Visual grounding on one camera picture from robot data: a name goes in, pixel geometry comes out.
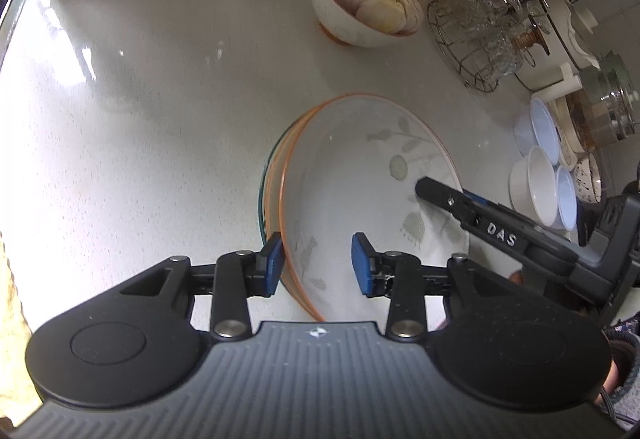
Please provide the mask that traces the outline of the white plate grey leaf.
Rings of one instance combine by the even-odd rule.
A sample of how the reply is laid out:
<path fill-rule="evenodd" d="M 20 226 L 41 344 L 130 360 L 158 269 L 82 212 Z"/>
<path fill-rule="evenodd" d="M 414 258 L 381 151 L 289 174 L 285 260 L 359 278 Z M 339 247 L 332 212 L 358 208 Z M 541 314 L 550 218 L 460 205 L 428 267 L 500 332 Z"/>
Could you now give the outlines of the white plate grey leaf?
<path fill-rule="evenodd" d="M 290 155 L 293 152 L 293 148 L 295 147 L 300 134 L 304 131 L 311 118 L 320 112 L 320 110 L 323 110 L 333 103 L 347 101 L 352 98 L 360 98 L 360 96 L 361 93 L 345 94 L 333 100 L 326 101 L 311 110 L 307 110 L 305 114 L 296 119 L 296 121 L 291 125 L 288 135 L 283 139 L 279 150 L 273 156 L 273 160 L 267 174 L 264 196 L 267 237 L 270 237 L 273 232 L 281 229 L 281 222 L 283 220 L 281 203 L 285 188 L 285 175 L 286 170 L 288 170 L 288 160 L 290 159 Z M 323 318 L 323 315 L 310 302 L 302 284 L 299 282 L 295 269 L 288 261 L 285 261 L 281 282 L 288 293 L 297 301 L 299 306 L 311 316 L 311 318 L 316 321 L 326 321 L 326 319 Z"/>

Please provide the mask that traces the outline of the white plate leaf pattern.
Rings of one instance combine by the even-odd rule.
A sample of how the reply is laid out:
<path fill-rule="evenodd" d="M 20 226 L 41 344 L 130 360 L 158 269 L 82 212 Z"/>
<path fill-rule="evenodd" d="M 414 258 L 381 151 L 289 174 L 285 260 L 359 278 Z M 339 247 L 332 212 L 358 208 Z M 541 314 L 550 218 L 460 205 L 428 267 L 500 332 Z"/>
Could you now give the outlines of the white plate leaf pattern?
<path fill-rule="evenodd" d="M 416 198 L 423 177 L 461 186 L 434 131 L 389 99 L 362 94 L 308 122 L 288 160 L 279 231 L 288 262 L 325 322 L 386 322 L 390 300 L 364 297 L 352 269 L 357 232 L 378 251 L 403 251 L 427 266 L 468 251 L 459 223 Z"/>

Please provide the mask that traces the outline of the light blue bowl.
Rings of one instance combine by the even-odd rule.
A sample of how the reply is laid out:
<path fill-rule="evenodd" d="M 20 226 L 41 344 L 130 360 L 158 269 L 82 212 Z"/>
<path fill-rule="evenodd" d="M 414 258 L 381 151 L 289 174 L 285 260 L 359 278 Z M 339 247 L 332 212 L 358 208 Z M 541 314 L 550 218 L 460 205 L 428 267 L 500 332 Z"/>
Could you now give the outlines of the light blue bowl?
<path fill-rule="evenodd" d="M 518 151 L 526 156 L 534 146 L 544 150 L 553 167 L 560 162 L 560 140 L 547 104 L 533 99 L 514 122 L 513 133 Z"/>

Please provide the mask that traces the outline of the glass kettle with tea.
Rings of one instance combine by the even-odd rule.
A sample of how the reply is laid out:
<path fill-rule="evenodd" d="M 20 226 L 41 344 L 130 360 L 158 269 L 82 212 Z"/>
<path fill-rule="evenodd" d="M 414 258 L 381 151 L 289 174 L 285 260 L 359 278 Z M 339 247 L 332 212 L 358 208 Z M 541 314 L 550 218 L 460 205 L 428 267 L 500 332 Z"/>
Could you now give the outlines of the glass kettle with tea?
<path fill-rule="evenodd" d="M 619 54 L 608 52 L 600 68 L 583 69 L 580 79 L 590 107 L 589 130 L 597 147 L 639 133 L 639 91 Z"/>

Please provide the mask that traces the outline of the white electric cooker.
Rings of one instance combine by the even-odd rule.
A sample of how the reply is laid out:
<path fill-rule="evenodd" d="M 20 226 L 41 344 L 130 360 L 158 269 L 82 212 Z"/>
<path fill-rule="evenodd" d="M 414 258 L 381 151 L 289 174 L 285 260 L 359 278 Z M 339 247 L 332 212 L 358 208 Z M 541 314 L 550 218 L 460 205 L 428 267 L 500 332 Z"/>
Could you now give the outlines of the white electric cooker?
<path fill-rule="evenodd" d="M 536 92 L 563 78 L 561 66 L 568 64 L 573 74 L 589 67 L 600 68 L 600 62 L 573 23 L 574 6 L 570 0 L 546 0 L 546 16 L 536 17 L 549 53 L 539 44 L 525 51 L 525 62 L 516 73 L 530 91 Z"/>

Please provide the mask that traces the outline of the white bowl with onion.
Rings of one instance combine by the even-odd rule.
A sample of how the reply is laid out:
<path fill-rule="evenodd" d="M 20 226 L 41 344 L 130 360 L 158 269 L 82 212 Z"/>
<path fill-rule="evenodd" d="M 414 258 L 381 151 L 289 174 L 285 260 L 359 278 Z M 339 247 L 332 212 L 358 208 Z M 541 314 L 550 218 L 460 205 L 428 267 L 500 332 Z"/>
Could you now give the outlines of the white bowl with onion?
<path fill-rule="evenodd" d="M 424 20 L 418 0 L 311 0 L 320 26 L 352 47 L 378 48 L 413 36 Z"/>

